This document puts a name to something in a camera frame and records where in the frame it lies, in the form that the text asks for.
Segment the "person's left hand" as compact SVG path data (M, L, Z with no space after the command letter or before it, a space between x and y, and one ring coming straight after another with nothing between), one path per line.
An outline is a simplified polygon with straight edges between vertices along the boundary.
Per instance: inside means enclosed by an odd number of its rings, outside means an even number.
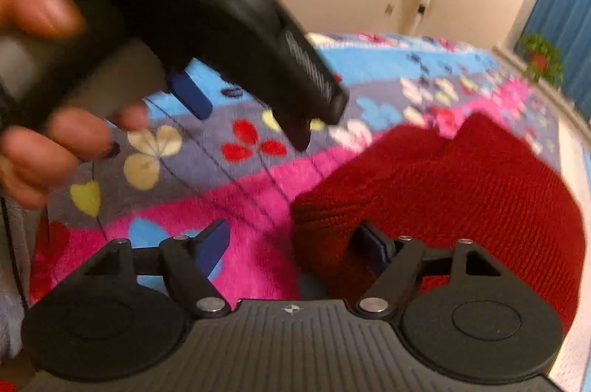
M1 0L1 187L27 209L45 206L83 161L112 148L107 125L145 130L146 106L122 103L98 69L132 41L116 0Z

